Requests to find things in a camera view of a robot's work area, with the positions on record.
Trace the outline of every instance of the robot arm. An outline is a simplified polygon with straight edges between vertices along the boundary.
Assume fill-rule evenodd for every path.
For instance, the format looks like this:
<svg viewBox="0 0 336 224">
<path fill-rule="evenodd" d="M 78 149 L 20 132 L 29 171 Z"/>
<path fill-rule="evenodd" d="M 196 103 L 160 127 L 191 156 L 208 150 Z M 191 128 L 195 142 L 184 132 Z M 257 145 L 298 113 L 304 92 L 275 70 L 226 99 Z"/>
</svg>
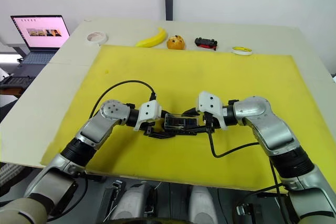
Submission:
<svg viewBox="0 0 336 224">
<path fill-rule="evenodd" d="M 202 92 L 196 111 L 211 113 L 222 129 L 235 124 L 252 128 L 289 191 L 296 222 L 336 223 L 336 194 L 288 125 L 273 114 L 266 99 L 250 97 L 222 106 L 218 97 Z"/>
<path fill-rule="evenodd" d="M 85 171 L 85 166 L 110 136 L 116 125 L 142 129 L 148 122 L 161 117 L 161 106 L 156 100 L 133 104 L 108 100 L 78 131 L 76 136 L 34 178 L 24 198 L 14 200 L 0 209 L 1 223 L 46 223 L 49 215 L 59 215 L 69 204 L 78 185 L 74 178 Z"/>
</svg>

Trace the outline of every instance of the white table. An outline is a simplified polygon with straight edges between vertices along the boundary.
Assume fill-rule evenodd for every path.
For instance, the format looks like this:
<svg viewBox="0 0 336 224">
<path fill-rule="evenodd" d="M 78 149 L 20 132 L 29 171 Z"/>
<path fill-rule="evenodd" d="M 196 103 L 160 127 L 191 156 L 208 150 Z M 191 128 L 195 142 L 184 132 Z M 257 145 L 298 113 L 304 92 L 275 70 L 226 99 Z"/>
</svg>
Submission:
<svg viewBox="0 0 336 224">
<path fill-rule="evenodd" d="M 41 167 L 39 162 L 99 51 L 99 46 L 86 43 L 89 33 L 103 31 L 109 36 L 106 44 L 133 46 L 155 35 L 157 27 L 169 36 L 181 35 L 189 50 L 207 50 L 194 44 L 196 37 L 203 37 L 216 39 L 218 51 L 244 46 L 258 54 L 292 55 L 336 140 L 336 83 L 297 28 L 97 18 L 79 25 L 2 121 L 0 160 Z"/>
</svg>

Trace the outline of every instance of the floor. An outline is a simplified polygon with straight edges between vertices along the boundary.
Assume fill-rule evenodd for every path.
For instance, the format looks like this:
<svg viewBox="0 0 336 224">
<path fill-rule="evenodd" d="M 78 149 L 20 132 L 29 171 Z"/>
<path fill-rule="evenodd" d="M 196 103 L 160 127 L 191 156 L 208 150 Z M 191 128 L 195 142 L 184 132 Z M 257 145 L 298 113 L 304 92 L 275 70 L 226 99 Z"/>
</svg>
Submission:
<svg viewBox="0 0 336 224">
<path fill-rule="evenodd" d="M 22 197 L 26 187 L 38 172 L 39 169 L 34 170 L 26 179 L 12 187 L 9 193 L 4 195 L 3 197 L 0 197 L 0 201 L 12 200 Z M 53 221 L 53 224 L 96 223 L 96 217 L 101 203 L 101 198 L 104 193 L 104 189 L 107 186 L 111 185 L 115 179 L 122 179 L 123 181 L 125 181 L 127 183 L 127 188 L 140 181 L 135 179 L 124 179 L 115 177 L 108 177 L 103 183 L 90 180 L 87 194 L 78 204 L 78 206 L 75 207 L 67 215 Z M 148 183 L 150 185 L 156 186 L 159 182 L 148 181 Z M 70 205 L 72 205 L 72 203 L 76 201 L 77 198 L 81 195 L 84 186 L 84 180 L 79 179 L 78 184 L 79 188 L 77 189 Z M 157 189 L 158 216 L 169 218 L 171 215 L 171 217 L 175 219 L 187 220 L 187 192 L 189 188 L 189 185 L 162 183 Z M 231 218 L 233 202 L 235 202 L 243 195 L 247 194 L 247 191 L 217 188 L 209 188 L 209 191 L 213 197 L 218 222 L 227 224 L 233 223 Z M 221 211 L 219 201 L 223 207 L 223 211 Z M 261 205 L 264 223 L 283 223 L 279 211 L 279 206 L 274 197 L 258 198 L 256 196 L 251 196 L 247 199 L 246 202 Z M 239 217 L 239 223 L 252 223 L 251 217 Z"/>
</svg>

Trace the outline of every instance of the black toy car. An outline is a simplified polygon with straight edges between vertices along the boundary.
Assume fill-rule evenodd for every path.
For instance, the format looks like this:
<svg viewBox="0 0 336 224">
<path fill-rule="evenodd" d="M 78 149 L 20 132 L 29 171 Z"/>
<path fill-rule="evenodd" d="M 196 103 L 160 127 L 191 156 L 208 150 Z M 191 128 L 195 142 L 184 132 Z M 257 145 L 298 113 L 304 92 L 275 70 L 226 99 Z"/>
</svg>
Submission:
<svg viewBox="0 0 336 224">
<path fill-rule="evenodd" d="M 217 48 L 217 40 L 214 40 L 214 39 L 202 39 L 201 37 L 196 38 L 195 39 L 195 44 L 198 47 L 214 49 L 215 51 L 216 51 L 216 48 Z"/>
</svg>

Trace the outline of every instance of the yellow foam mat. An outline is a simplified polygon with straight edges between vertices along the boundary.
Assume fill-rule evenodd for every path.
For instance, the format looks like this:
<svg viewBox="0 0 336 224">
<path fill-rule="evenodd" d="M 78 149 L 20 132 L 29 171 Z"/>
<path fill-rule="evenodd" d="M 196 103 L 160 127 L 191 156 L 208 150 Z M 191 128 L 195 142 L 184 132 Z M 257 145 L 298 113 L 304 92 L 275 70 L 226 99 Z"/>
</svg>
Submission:
<svg viewBox="0 0 336 224">
<path fill-rule="evenodd" d="M 150 84 L 163 109 L 177 114 L 195 107 L 203 90 L 224 103 L 252 95 L 265 97 L 336 189 L 334 140 L 291 56 L 102 46 L 41 163 L 46 165 L 75 136 L 105 89 L 132 79 Z M 102 102 L 116 99 L 139 108 L 149 96 L 147 87 L 128 83 L 110 91 Z M 216 130 L 213 138 L 218 154 L 256 141 L 247 126 Z M 87 170 L 228 188 L 260 189 L 274 184 L 268 157 L 260 146 L 216 159 L 204 133 L 159 140 L 128 126 L 114 127 Z"/>
</svg>

